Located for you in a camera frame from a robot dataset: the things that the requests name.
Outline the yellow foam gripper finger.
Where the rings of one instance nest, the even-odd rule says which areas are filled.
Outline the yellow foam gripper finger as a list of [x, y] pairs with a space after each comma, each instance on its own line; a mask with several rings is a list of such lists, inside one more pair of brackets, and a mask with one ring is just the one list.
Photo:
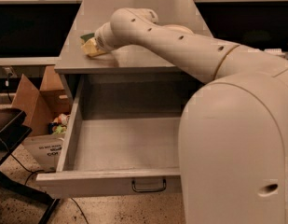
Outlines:
[[105, 51], [98, 48], [94, 37], [84, 42], [81, 48], [83, 52], [90, 58], [105, 54]]

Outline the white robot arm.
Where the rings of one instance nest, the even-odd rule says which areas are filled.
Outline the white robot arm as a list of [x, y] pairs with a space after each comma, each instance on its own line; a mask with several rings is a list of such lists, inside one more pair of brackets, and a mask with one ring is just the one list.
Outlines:
[[286, 224], [288, 61], [158, 24], [120, 8], [94, 33], [98, 53], [144, 47], [202, 82], [178, 134], [186, 224]]

